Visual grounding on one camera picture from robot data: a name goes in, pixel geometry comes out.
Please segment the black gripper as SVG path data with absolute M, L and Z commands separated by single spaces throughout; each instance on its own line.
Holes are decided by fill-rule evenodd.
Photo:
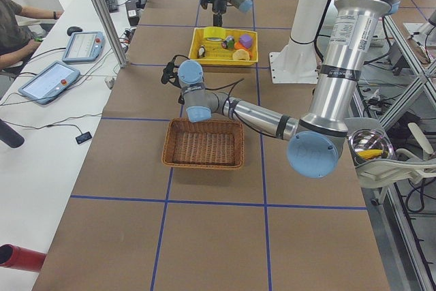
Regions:
M 226 13 L 226 0 L 211 0 L 213 15 L 213 26 L 222 27 L 222 14 Z

